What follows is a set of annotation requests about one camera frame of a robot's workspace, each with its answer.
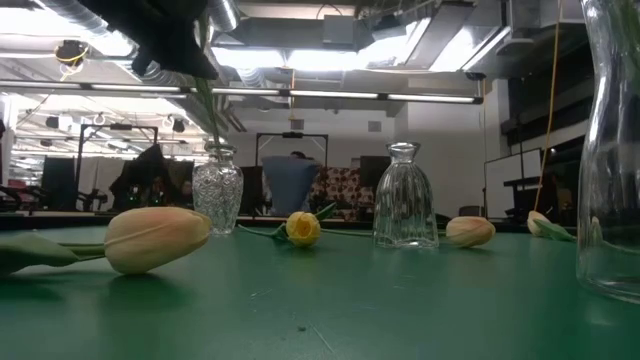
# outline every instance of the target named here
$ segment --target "black cloth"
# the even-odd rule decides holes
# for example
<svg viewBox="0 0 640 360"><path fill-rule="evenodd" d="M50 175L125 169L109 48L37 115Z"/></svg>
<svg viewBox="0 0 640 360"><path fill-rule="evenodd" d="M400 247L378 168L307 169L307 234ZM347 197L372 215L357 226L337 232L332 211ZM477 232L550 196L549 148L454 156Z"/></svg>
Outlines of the black cloth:
<svg viewBox="0 0 640 360"><path fill-rule="evenodd" d="M156 178L160 178L162 183L163 201L171 204L180 196L180 192L171 182L158 144L146 149L135 160L125 163L122 174L109 187L114 197L113 210L126 211L147 206L154 196L152 187ZM135 189L137 196L131 196L132 189Z"/></svg>
<svg viewBox="0 0 640 360"><path fill-rule="evenodd" d="M50 193L49 210L76 211L74 159L45 158L41 187Z"/></svg>

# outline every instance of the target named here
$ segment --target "textured glass vase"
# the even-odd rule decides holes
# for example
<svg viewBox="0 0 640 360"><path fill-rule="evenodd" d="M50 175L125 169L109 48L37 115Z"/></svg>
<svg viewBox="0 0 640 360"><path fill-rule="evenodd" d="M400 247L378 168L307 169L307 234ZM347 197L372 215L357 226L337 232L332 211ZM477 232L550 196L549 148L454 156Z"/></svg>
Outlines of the textured glass vase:
<svg viewBox="0 0 640 360"><path fill-rule="evenodd" d="M211 219L213 234L229 234L242 201L242 171L233 165L236 148L207 142L205 150L209 161L193 168L193 206Z"/></svg>
<svg viewBox="0 0 640 360"><path fill-rule="evenodd" d="M387 145L391 165L376 191L373 241L383 247L438 246L436 213L427 176L413 163L420 144Z"/></svg>
<svg viewBox="0 0 640 360"><path fill-rule="evenodd" d="M640 303L640 16L634 0L582 0L595 91L580 167L579 281Z"/></svg>

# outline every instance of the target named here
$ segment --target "desk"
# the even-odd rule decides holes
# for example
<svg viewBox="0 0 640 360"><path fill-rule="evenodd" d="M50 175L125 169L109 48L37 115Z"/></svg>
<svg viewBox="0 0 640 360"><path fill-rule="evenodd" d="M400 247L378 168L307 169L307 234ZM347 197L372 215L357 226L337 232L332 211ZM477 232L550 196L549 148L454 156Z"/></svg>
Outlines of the desk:
<svg viewBox="0 0 640 360"><path fill-rule="evenodd" d="M100 241L105 228L40 231ZM0 236L10 235L7 232ZM140 277L106 260L0 280L3 359L637 359L640 306L576 282L575 245L310 251L236 230Z"/></svg>

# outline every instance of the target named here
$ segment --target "tulip petal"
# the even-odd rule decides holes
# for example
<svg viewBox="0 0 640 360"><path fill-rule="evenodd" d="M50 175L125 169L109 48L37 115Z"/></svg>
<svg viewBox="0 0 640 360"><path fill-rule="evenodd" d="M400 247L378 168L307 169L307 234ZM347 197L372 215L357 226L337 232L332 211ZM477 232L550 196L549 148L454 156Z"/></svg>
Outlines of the tulip petal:
<svg viewBox="0 0 640 360"><path fill-rule="evenodd" d="M140 274L183 257L209 237L211 220L181 208L145 208L116 216L105 237L105 254L123 274Z"/></svg>

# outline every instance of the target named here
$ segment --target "yellow cable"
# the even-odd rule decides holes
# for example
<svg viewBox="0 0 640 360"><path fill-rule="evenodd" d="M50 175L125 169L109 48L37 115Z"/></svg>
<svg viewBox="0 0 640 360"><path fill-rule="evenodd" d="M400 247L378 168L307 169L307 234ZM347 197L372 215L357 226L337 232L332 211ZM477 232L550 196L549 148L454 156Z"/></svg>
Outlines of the yellow cable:
<svg viewBox="0 0 640 360"><path fill-rule="evenodd" d="M556 34L553 45L553 65L551 73L551 100L549 101L549 123L547 124L547 140L544 146L544 155L542 156L542 167L540 169L540 181L538 181L538 191L536 192L536 203L533 206L534 211L538 211L538 202L540 201L540 192L542 191L542 178L544 176L544 168L547 165L547 153L549 152L549 138L551 135L551 126L553 125L553 108L556 91L556 72L558 69L558 40L560 39L560 20L562 19L562 3L558 2L558 21L556 21Z"/></svg>
<svg viewBox="0 0 640 360"><path fill-rule="evenodd" d="M296 85L296 70L295 69L291 69L291 90L293 90L293 88ZM295 116L293 116L293 103L295 102L295 98L293 96L291 96L291 112L289 113L289 121L293 121L296 119Z"/></svg>

